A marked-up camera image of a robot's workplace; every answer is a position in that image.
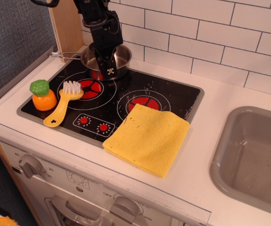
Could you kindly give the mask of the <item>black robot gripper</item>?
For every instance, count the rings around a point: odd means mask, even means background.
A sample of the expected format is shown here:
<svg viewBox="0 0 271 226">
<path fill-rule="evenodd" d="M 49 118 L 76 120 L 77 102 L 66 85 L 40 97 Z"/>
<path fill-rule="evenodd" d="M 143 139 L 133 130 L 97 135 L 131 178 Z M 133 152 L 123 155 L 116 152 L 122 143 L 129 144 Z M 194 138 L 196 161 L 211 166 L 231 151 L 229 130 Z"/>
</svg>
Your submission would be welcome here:
<svg viewBox="0 0 271 226">
<path fill-rule="evenodd" d="M 120 21 L 115 11 L 108 9 L 108 0 L 75 0 L 83 25 L 90 29 L 98 68 L 104 80 L 117 75 L 116 47 L 123 44 Z"/>
</svg>

